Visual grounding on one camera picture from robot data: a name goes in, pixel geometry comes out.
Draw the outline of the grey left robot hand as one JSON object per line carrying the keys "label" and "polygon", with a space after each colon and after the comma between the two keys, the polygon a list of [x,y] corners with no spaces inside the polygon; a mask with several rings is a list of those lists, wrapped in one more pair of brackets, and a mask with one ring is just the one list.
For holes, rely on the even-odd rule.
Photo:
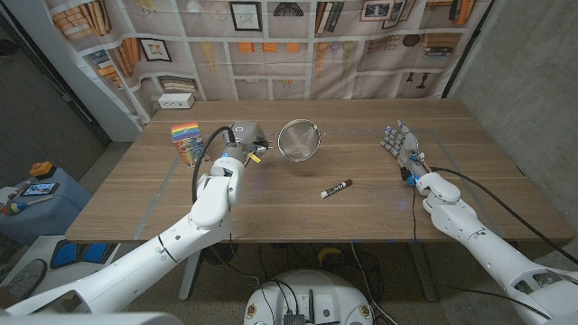
{"label": "grey left robot hand", "polygon": [[261,158],[269,149],[269,141],[259,124],[237,121],[223,135],[225,149],[223,157],[234,158],[244,164],[252,156]]}

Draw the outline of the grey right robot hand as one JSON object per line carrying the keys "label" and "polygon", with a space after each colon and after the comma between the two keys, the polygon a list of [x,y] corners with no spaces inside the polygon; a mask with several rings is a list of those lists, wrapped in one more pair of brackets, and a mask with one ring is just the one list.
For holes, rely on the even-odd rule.
{"label": "grey right robot hand", "polygon": [[430,172],[416,136],[401,120],[397,120],[397,128],[387,127],[380,145],[395,158],[404,175],[412,174],[419,179]]}

